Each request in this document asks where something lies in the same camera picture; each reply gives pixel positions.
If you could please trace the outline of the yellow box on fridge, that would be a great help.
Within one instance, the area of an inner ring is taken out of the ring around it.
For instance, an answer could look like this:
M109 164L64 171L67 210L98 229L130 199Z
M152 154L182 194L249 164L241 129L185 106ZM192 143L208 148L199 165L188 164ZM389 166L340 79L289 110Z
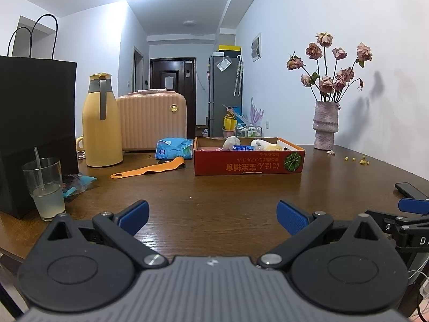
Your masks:
M222 45L220 44L217 49L219 52L231 51L231 52L240 52L241 47L235 45Z

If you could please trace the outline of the white mesh bath sponge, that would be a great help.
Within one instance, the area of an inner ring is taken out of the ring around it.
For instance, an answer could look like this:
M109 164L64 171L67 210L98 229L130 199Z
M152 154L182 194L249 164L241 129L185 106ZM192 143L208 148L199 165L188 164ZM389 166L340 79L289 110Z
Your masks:
M225 151L231 151L231 150L233 150L233 148L234 148L235 145L240 145L240 144L241 144L241 141L240 141L240 139L238 137L236 137L236 136L229 136L224 141L223 149Z

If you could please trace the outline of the black paper shopping bag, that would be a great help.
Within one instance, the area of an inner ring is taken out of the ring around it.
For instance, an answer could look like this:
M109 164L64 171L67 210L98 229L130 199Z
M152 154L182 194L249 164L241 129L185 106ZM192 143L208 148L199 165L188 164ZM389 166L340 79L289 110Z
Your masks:
M34 211L24 164L58 158L64 174L79 171L75 148L74 62L1 57L1 211L21 219Z

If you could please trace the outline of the blue tissue packet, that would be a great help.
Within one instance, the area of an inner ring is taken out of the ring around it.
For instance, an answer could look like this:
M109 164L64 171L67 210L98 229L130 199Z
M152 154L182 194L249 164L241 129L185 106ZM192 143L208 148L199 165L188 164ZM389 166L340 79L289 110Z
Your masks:
M254 151L254 146L251 145L234 145L232 151Z

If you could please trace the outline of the clear drinking glass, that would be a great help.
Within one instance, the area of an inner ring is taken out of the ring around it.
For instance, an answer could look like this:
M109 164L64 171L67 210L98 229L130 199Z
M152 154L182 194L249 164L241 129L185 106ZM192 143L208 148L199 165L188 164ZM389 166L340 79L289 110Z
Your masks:
M65 213L62 195L60 160L42 158L34 147L35 159L23 166L26 185L43 221L50 222L58 214Z

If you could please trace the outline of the black phone on table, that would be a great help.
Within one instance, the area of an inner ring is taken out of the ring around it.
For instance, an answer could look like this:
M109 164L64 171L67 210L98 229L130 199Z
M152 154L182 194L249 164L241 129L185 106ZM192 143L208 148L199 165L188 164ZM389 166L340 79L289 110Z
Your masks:
M396 190L408 199L428 200L429 197L415 186L408 182L398 182L395 184Z

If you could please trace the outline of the pink textured vase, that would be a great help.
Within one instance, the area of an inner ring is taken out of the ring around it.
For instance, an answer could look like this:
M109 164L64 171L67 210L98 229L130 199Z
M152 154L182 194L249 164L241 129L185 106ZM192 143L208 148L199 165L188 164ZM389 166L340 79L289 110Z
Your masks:
M313 129L315 130L314 148L330 151L334 147L334 134L338 132L338 105L333 102L316 101Z

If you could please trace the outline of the dark brown entrance door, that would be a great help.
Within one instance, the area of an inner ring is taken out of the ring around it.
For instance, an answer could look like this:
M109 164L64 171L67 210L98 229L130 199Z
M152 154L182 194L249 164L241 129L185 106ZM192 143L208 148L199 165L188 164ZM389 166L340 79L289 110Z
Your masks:
M196 58L152 58L150 88L181 94L187 105L187 138L196 135Z

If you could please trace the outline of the red cardboard pumpkin box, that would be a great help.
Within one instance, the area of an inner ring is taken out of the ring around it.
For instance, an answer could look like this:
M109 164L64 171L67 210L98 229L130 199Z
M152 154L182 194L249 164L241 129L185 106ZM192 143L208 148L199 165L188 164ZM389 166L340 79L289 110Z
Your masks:
M197 137L193 146L196 175L294 174L300 173L305 149L280 137L263 140L280 145L282 151L225 151L225 138ZM241 145L252 138L242 137Z

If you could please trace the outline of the yellow thermos jug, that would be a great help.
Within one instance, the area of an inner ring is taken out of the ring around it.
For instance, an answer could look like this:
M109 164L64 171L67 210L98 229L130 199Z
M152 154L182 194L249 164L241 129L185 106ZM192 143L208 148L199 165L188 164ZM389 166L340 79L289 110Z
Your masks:
M88 167L104 168L123 161L121 119L111 74L90 76L82 110L82 132L76 139L76 150L85 153Z

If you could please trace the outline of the framed wall panel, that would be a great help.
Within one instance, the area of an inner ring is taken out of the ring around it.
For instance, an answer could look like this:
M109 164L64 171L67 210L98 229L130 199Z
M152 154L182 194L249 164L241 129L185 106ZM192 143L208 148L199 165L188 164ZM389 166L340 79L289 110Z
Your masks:
M261 51L261 34L257 34L256 37L252 40L251 43L251 56L252 61L255 62L256 60L260 59L262 57L262 51Z

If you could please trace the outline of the dried pink roses bouquet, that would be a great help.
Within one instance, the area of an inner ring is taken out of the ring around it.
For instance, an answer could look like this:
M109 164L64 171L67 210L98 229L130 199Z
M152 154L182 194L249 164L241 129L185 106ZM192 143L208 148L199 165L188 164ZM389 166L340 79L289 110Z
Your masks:
M301 71L300 83L321 103L340 104L352 86L364 89L364 80L355 73L373 60L372 49L365 43L357 45L353 53L334 47L329 32L316 34L316 40L305 48L305 56L292 53L286 61L288 71Z

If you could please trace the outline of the blue crumpled wrapper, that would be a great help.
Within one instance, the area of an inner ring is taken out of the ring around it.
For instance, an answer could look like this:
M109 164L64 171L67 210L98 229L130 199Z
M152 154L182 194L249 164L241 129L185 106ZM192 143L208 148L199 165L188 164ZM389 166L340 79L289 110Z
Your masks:
M96 177L90 177L82 173L66 175L62 184L63 198L71 199L85 192L96 180Z

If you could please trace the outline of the white yellow plush cat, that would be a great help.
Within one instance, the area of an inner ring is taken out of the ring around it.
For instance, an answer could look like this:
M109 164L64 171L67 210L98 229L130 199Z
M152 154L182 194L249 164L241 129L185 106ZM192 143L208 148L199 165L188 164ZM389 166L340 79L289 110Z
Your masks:
M282 151L283 148L280 145L267 142L265 140L256 139L251 141L251 147L255 151Z

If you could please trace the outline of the blue wet wipes pack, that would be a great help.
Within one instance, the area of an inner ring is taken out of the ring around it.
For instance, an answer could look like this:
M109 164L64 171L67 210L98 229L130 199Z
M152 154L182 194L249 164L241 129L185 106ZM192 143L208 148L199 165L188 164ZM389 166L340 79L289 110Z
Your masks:
M157 142L155 153L157 160L173 160L177 157L192 159L193 140L168 137Z

